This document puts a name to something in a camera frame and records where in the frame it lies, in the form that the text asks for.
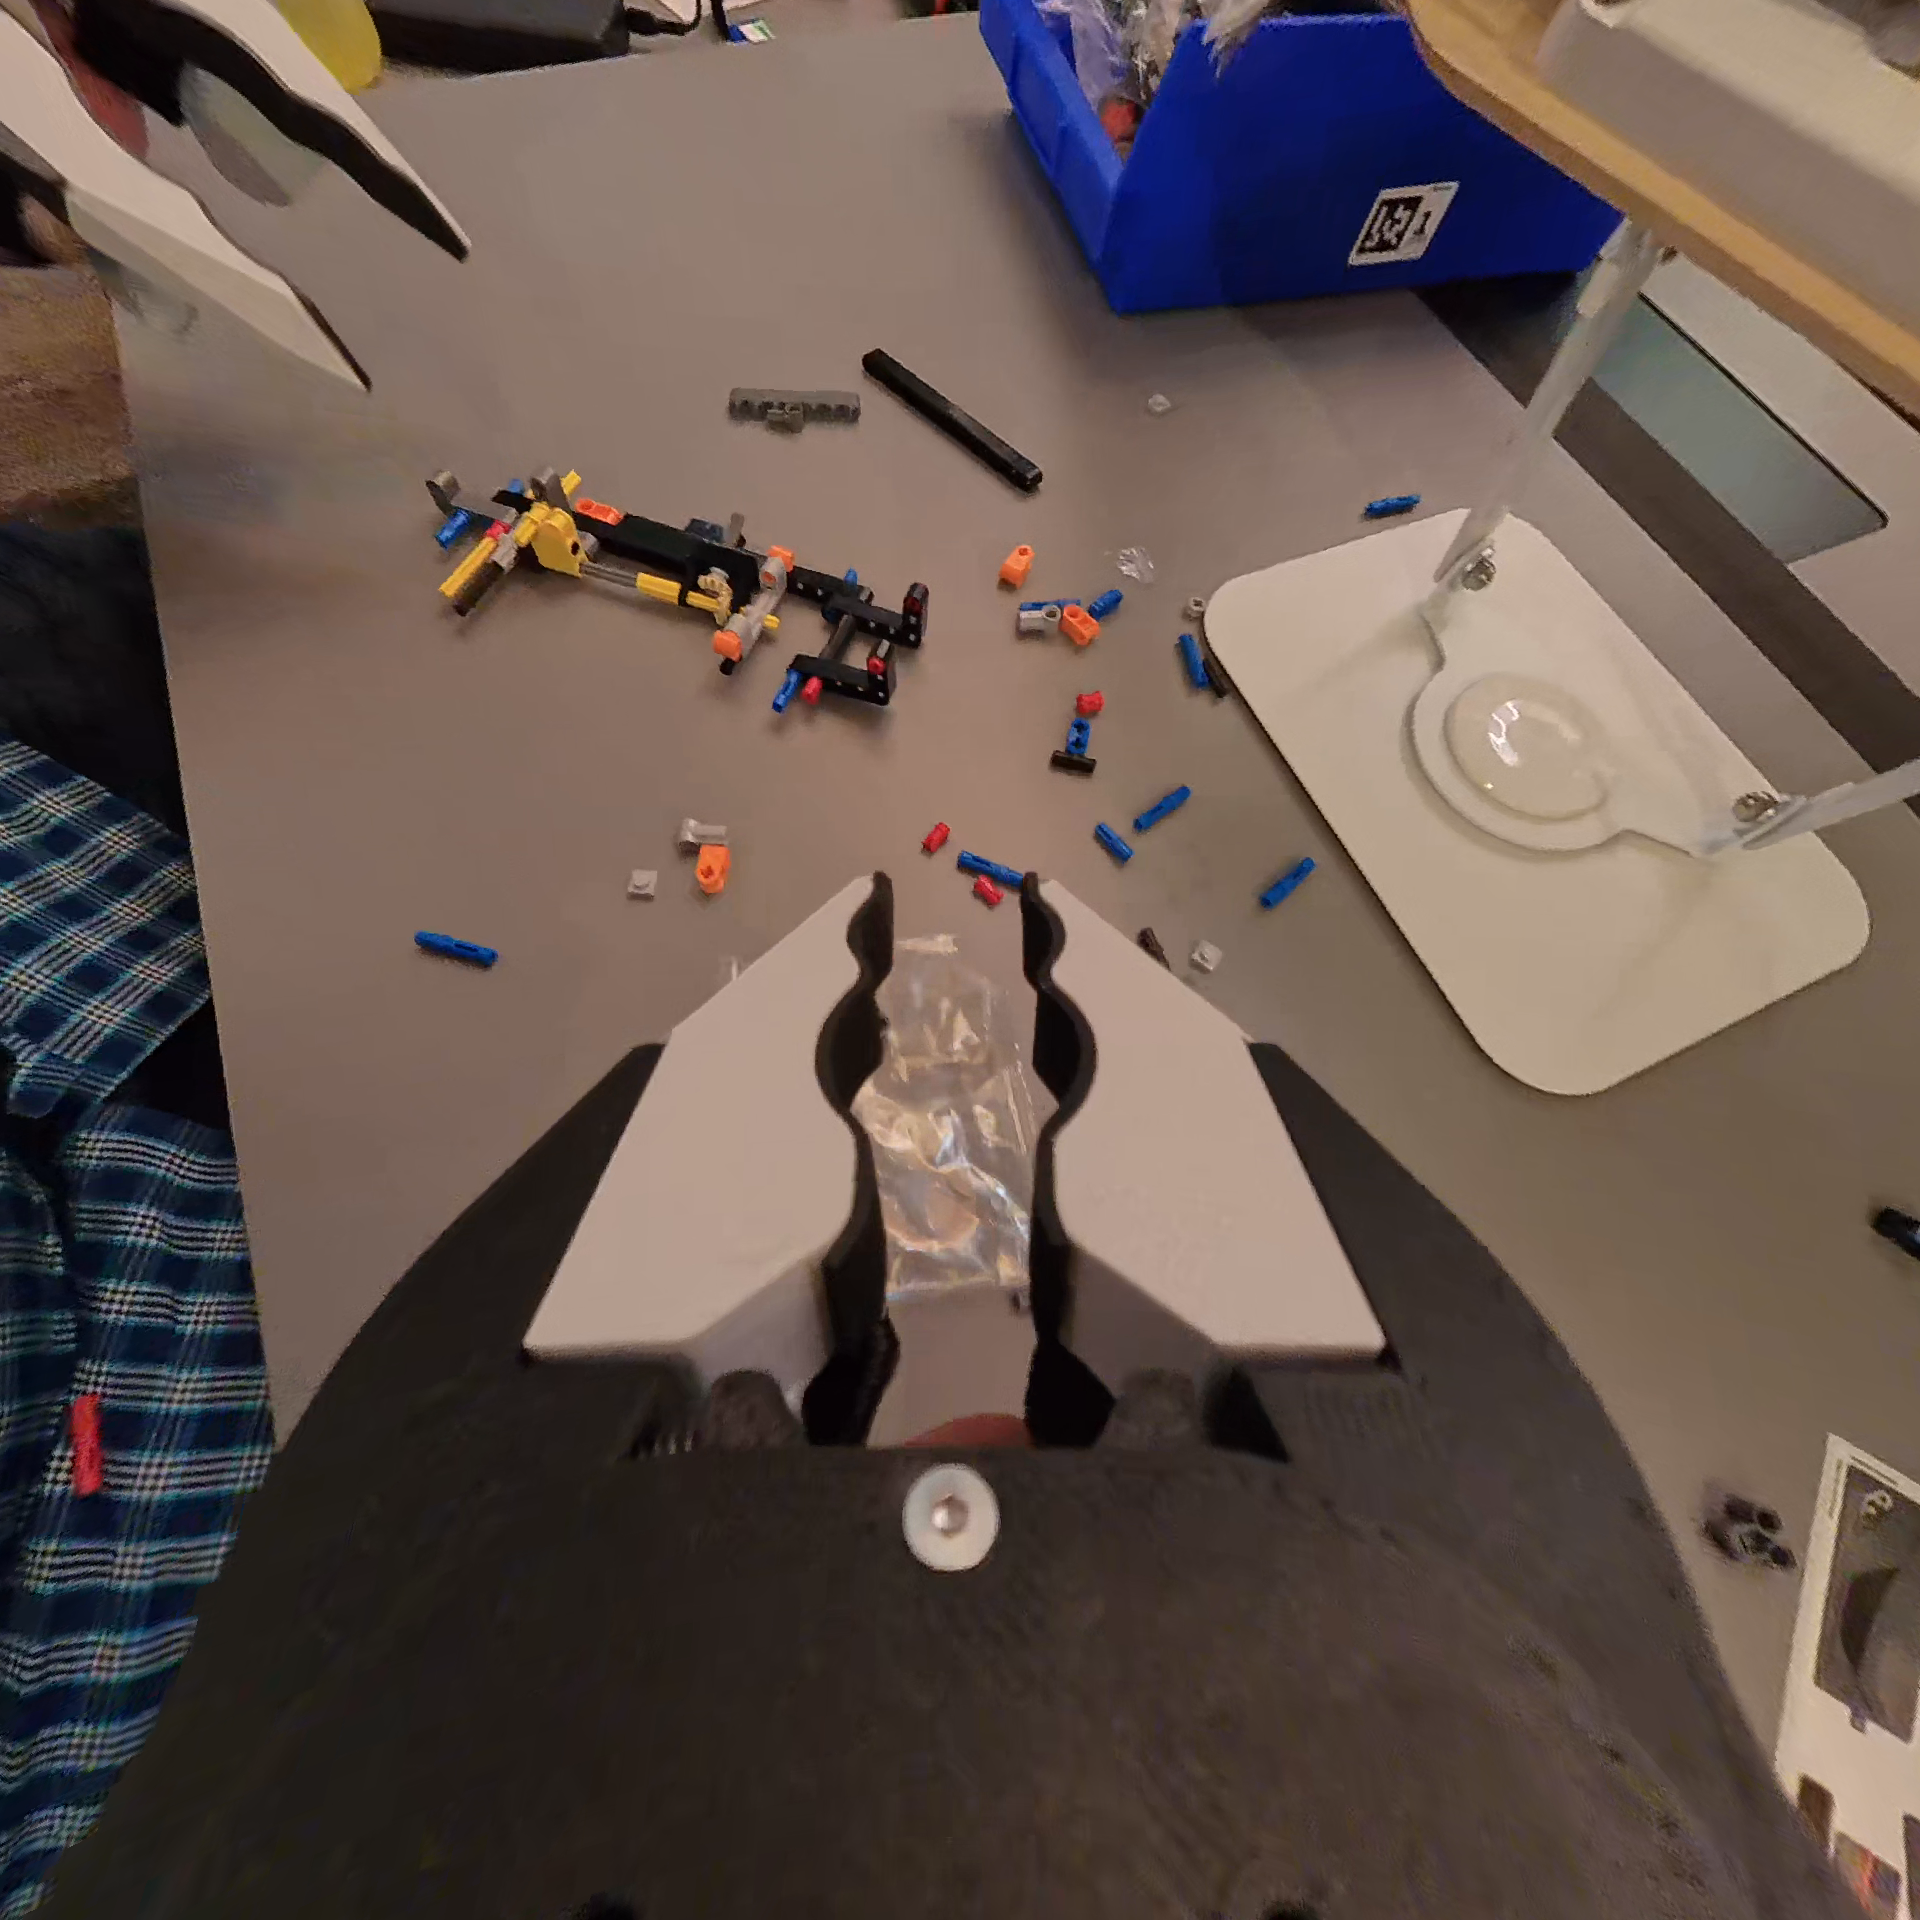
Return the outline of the printed paper sheet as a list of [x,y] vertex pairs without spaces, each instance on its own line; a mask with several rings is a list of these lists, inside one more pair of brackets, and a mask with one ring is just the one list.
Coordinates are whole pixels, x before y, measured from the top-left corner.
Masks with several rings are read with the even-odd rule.
[[1776,1772],[1869,1917],[1916,1915],[1916,1477],[1829,1433]]

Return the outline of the clear bags of lego parts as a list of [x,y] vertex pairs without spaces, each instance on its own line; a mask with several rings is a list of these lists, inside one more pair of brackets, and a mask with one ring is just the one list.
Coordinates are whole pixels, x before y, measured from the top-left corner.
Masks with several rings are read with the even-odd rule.
[[1147,107],[1189,32],[1222,69],[1270,17],[1371,17],[1404,3],[1038,3],[1090,107]]

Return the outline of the dark navy garment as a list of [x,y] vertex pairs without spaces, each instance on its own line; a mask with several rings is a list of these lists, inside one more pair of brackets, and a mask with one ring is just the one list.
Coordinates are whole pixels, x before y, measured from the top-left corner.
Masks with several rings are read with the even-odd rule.
[[2,522],[2,732],[186,835],[140,529]]

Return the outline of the blue storage bin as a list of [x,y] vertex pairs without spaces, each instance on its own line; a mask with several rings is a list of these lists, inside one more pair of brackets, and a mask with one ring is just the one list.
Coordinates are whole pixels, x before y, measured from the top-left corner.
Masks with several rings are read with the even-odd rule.
[[1063,3],[982,3],[1014,117],[1118,315],[1586,269],[1620,217],[1427,72],[1407,17],[1179,30],[1133,141]]

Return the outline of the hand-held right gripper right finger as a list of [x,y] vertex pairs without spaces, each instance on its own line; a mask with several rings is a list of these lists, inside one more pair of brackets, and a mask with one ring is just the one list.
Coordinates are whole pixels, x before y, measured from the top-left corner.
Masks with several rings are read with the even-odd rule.
[[1377,1310],[1257,1043],[1057,880],[1022,877],[1035,1147],[1026,1426],[1097,1442],[1167,1375],[1202,1433],[1250,1442],[1253,1372],[1374,1365]]

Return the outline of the group of black lego pieces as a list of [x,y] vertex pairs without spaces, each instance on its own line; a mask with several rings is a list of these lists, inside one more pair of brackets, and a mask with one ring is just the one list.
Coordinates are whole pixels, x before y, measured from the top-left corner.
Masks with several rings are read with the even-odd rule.
[[1795,1569],[1795,1549],[1784,1538],[1784,1516],[1737,1494],[1715,1494],[1704,1504],[1702,1535],[1731,1560],[1761,1569]]

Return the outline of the long black lego beam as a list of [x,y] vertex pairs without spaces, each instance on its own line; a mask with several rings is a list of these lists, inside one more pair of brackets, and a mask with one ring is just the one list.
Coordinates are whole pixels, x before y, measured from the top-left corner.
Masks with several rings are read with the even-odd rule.
[[873,346],[863,355],[859,368],[878,387],[903,403],[919,421],[933,427],[944,440],[967,451],[1002,482],[1026,495],[1044,486],[1044,467],[1032,457],[1017,451],[1008,437],[982,424],[961,403],[936,390],[924,375],[900,365],[891,353]]

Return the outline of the black case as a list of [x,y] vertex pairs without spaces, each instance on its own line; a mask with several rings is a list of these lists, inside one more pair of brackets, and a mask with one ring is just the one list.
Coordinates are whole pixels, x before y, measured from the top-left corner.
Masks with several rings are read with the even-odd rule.
[[387,61],[439,73],[516,73],[622,60],[622,3],[368,3]]

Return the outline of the black yellow lego assembly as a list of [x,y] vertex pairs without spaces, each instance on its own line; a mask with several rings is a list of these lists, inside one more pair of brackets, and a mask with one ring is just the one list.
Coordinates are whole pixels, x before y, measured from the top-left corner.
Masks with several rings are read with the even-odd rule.
[[536,470],[472,500],[450,470],[423,479],[439,513],[435,543],[457,563],[439,596],[464,620],[510,578],[558,578],[610,587],[636,605],[685,609],[707,624],[715,670],[743,672],[768,642],[820,620],[820,645],[793,652],[774,710],[827,698],[887,710],[897,692],[897,661],[924,645],[930,589],[916,581],[897,608],[853,568],[805,566],[786,544],[752,549],[742,522],[691,517],[673,528],[632,516],[582,492],[576,470]]

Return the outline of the clear plastic bag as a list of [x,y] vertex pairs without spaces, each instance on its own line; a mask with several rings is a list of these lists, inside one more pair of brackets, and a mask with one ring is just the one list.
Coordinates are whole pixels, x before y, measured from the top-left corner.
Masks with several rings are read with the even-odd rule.
[[900,940],[878,1005],[882,1058],[853,1112],[878,1162],[890,1298],[1022,1300],[1039,1140],[1029,1014],[947,932]]

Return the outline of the blue plaid shirt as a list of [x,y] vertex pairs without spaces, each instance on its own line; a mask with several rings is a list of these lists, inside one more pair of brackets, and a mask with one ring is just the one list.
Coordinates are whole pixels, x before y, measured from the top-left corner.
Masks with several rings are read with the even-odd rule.
[[2,737],[5,1917],[146,1743],[276,1442],[230,1138],[136,1089],[207,1006],[186,843]]

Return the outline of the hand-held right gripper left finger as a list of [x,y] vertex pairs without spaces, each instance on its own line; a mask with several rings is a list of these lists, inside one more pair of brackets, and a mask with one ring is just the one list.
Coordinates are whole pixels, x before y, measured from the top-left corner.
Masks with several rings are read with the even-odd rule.
[[662,1043],[534,1310],[527,1359],[752,1372],[811,1442],[869,1442],[897,1369],[857,1097],[887,1055],[890,875],[851,880]]

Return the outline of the yellow translucent disc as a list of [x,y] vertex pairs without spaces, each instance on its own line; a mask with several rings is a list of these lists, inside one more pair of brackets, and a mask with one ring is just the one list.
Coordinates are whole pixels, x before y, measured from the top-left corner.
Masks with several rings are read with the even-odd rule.
[[371,5],[359,0],[276,3],[302,43],[324,61],[336,83],[359,94],[379,83],[382,43]]

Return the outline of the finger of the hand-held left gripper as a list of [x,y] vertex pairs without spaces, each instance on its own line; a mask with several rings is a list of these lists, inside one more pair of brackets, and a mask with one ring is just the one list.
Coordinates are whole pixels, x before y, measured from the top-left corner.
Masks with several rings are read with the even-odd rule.
[[469,233],[273,3],[73,3],[73,51],[104,83],[184,123],[184,79],[211,73],[278,137],[324,156],[450,258]]
[[316,307],[254,260],[205,205],[104,129],[57,54],[2,17],[2,177],[57,217],[136,310],[220,307],[347,386],[371,375]]

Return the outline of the white document stand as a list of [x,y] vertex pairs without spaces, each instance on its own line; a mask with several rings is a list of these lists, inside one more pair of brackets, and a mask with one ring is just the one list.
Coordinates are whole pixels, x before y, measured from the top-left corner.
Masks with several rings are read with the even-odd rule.
[[[1823,833],[1910,799],[1916,760],[1776,790],[1518,516],[1519,492],[1672,251],[1916,403],[1916,5],[1404,12],[1454,97],[1620,229],[1476,510],[1238,575],[1205,633],[1479,1048],[1586,1097],[1862,957],[1866,900]],[[1613,774],[1595,815],[1519,821],[1462,778],[1447,709],[1502,670],[1595,715]]]

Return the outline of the clear plastic dome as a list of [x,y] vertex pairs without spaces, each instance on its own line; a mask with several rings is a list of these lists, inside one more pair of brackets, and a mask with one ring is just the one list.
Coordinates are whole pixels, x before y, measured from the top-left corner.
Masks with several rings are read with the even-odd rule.
[[1462,778],[1519,821],[1583,821],[1608,797],[1596,719],[1561,683],[1485,672],[1454,692],[1444,735]]

